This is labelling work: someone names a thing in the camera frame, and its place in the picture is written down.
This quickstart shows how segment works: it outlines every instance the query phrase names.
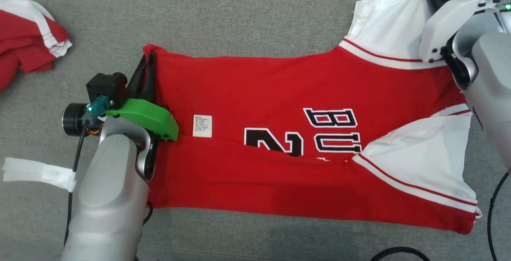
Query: red fabric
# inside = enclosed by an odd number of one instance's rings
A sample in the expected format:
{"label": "red fabric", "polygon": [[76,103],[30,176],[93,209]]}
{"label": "red fabric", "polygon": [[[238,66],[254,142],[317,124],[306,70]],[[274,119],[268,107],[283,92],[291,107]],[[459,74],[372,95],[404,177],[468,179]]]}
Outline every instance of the red fabric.
{"label": "red fabric", "polygon": [[53,68],[56,57],[51,54],[44,40],[53,35],[58,42],[65,41],[69,34],[64,28],[46,18],[51,30],[43,37],[37,24],[31,20],[0,10],[0,90],[14,79],[18,68],[25,72],[43,71]]}
{"label": "red fabric", "polygon": [[[155,45],[157,98],[179,125],[161,143],[149,200],[156,208],[197,207],[262,214],[384,221],[467,234],[475,213],[396,190],[351,160],[318,152],[316,134],[360,133],[360,144],[464,103],[447,67],[399,70],[341,47],[276,59],[193,58]],[[352,109],[354,128],[315,128],[304,113]],[[193,137],[194,115],[212,116],[212,138]],[[299,132],[303,155],[244,145],[245,128],[267,128],[288,150]],[[325,158],[329,162],[317,159]]]}

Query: green plastic part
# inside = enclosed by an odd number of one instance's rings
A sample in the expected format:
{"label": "green plastic part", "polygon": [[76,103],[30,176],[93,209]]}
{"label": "green plastic part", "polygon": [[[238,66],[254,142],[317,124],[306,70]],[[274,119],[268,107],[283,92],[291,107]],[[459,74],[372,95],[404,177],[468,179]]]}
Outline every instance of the green plastic part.
{"label": "green plastic part", "polygon": [[160,136],[160,139],[177,140],[179,127],[172,114],[145,99],[128,99],[121,109],[106,111],[108,117],[117,116],[117,114],[127,121],[154,132]]}

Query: black cable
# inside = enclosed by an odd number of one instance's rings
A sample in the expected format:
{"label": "black cable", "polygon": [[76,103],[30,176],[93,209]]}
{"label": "black cable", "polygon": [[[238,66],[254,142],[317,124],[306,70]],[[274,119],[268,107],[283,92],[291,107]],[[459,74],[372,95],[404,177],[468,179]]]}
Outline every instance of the black cable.
{"label": "black cable", "polygon": [[147,214],[146,218],[144,219],[144,222],[142,225],[146,225],[146,223],[149,221],[149,218],[151,218],[151,215],[153,214],[153,204],[151,201],[147,202],[147,205],[149,206],[149,213]]}
{"label": "black cable", "polygon": [[420,259],[423,259],[423,261],[430,261],[429,258],[427,258],[427,256],[424,255],[424,253],[422,253],[419,250],[416,250],[414,248],[410,248],[410,247],[393,247],[393,248],[383,250],[382,252],[376,254],[376,256],[374,256],[371,259],[371,261],[379,261],[379,260],[383,259],[384,257],[387,257],[387,256],[389,256],[391,254],[395,254],[395,253],[410,253],[410,254],[418,256]]}
{"label": "black cable", "polygon": [[493,214],[493,206],[495,205],[495,200],[497,199],[497,194],[499,194],[500,188],[502,187],[502,185],[504,184],[504,181],[506,181],[508,176],[509,176],[509,173],[506,172],[506,174],[504,174],[504,176],[500,180],[499,184],[495,188],[495,191],[493,192],[493,196],[489,200],[487,235],[488,235],[489,252],[491,253],[491,258],[493,259],[493,261],[497,261],[497,256],[495,255],[495,249],[493,248],[493,240],[491,239],[491,215]]}
{"label": "black cable", "polygon": [[[80,140],[78,141],[78,148],[76,148],[75,162],[73,163],[73,172],[76,172],[76,169],[78,168],[78,161],[80,160],[80,154],[82,153],[83,140],[85,138],[85,134],[86,134],[88,125],[89,125],[88,120],[83,123],[82,134],[80,134]],[[65,243],[67,242],[67,237],[69,236],[69,223],[71,223],[72,210],[73,210],[73,193],[69,192],[69,194],[67,196],[67,223],[66,223],[66,227],[65,227],[64,246],[65,246]]]}

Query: white tape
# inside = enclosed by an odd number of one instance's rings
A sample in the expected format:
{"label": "white tape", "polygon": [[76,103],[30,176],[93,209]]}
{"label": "white tape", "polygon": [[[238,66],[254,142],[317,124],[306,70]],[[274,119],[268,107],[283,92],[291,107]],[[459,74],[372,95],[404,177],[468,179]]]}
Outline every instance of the white tape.
{"label": "white tape", "polygon": [[38,161],[7,157],[4,167],[4,181],[39,181],[73,192],[76,172],[70,168],[48,165]]}

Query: red stripe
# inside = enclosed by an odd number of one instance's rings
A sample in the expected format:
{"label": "red stripe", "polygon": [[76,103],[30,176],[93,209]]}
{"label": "red stripe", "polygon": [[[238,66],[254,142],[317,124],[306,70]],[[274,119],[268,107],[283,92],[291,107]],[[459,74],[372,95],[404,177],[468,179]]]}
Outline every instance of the red stripe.
{"label": "red stripe", "polygon": [[350,41],[349,39],[344,38],[343,41],[351,44],[352,46],[358,48],[359,50],[362,50],[365,53],[368,53],[368,54],[372,55],[373,57],[379,57],[380,59],[391,59],[393,61],[407,61],[407,62],[412,62],[412,63],[419,63],[419,62],[421,63],[422,62],[422,59],[398,59],[397,57],[385,57],[383,55],[372,53],[372,52],[366,50],[365,48],[360,47],[359,45],[357,45],[354,42]]}
{"label": "red stripe", "polygon": [[470,112],[470,110],[466,109],[466,110],[458,111],[458,112],[455,112],[455,113],[451,113],[449,115],[459,115],[459,114],[464,114],[464,113],[467,113],[467,112]]}
{"label": "red stripe", "polygon": [[454,201],[458,201],[458,202],[460,202],[460,203],[465,203],[465,204],[468,204],[468,205],[477,206],[477,203],[471,203],[471,202],[468,202],[468,201],[465,201],[465,200],[461,200],[461,199],[458,199],[458,198],[455,198],[455,197],[452,197],[452,196],[449,196],[449,195],[445,195],[445,194],[442,194],[442,193],[439,193],[439,192],[435,192],[435,191],[433,191],[433,190],[429,190],[429,189],[427,189],[427,188],[422,188],[422,187],[420,187],[420,186],[416,186],[416,185],[413,185],[413,184],[405,183],[405,182],[403,182],[403,181],[401,181],[401,180],[398,180],[398,179],[396,179],[396,178],[394,178],[394,177],[390,176],[389,174],[387,174],[387,172],[385,172],[385,171],[381,170],[378,166],[376,166],[376,164],[372,163],[369,159],[367,159],[367,158],[366,158],[365,156],[363,156],[361,153],[359,154],[359,156],[360,156],[363,160],[365,160],[365,161],[367,161],[369,164],[371,164],[374,168],[378,169],[378,171],[380,171],[381,173],[385,174],[385,176],[387,176],[387,177],[391,178],[393,181],[396,181],[396,182],[401,183],[401,184],[403,184],[403,185],[409,186],[409,187],[411,187],[411,188],[416,188],[416,189],[418,189],[418,190],[423,190],[423,191],[426,191],[426,192],[429,192],[429,193],[432,193],[432,194],[436,194],[436,195],[438,195],[438,196],[442,196],[442,197],[445,197],[445,198],[448,198],[448,199],[452,199],[452,200],[454,200]]}

